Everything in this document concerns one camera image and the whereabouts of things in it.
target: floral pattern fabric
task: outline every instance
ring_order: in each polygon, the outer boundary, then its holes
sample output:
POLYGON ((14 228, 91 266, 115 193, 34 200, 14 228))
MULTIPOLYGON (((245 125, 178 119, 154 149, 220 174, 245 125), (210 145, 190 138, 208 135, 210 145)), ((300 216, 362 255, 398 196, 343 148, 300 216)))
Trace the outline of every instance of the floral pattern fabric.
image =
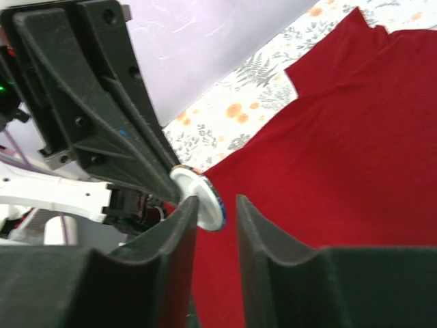
POLYGON ((437 29, 437 0, 322 0, 164 128, 183 164, 205 171, 243 147, 297 94, 284 70, 359 7, 369 25, 437 29))

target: red cloth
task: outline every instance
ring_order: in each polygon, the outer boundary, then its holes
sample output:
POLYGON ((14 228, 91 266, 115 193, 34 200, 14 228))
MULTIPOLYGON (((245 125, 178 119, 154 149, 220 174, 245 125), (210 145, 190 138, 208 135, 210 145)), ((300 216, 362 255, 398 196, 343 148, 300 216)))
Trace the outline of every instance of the red cloth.
POLYGON ((206 172, 228 223, 197 235, 202 327, 244 327, 237 194, 312 247, 437 245, 437 32, 363 22, 354 11, 287 70, 300 98, 206 172))

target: white floral surface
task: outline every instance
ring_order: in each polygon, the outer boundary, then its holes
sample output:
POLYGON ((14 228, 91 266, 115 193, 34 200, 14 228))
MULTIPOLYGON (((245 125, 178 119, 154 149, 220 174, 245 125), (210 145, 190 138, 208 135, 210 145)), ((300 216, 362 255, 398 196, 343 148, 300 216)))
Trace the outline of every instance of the white floral surface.
POLYGON ((322 0, 165 127, 181 162, 207 170, 242 147, 297 95, 284 73, 359 7, 371 25, 437 29, 437 0, 322 0))

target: white lid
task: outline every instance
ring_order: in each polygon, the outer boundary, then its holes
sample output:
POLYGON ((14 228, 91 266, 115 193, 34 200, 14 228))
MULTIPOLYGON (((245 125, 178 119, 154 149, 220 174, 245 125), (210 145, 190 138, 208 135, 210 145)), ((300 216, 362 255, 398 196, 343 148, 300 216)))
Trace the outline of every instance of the white lid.
POLYGON ((181 201, 189 196, 199 198, 197 225, 208 231, 218 231, 226 224, 226 211, 220 195, 204 175, 187 165, 175 166, 170 178, 182 192, 181 201))

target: cloth fold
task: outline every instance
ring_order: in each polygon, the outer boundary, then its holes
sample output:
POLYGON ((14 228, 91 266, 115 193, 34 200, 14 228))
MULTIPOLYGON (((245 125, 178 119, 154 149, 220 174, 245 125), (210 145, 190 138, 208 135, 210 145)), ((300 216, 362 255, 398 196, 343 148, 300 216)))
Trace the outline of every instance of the cloth fold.
POLYGON ((203 327, 244 327, 236 196, 298 240, 437 245, 437 32, 371 29, 358 10, 287 69, 299 98, 206 172, 228 213, 199 231, 203 327))

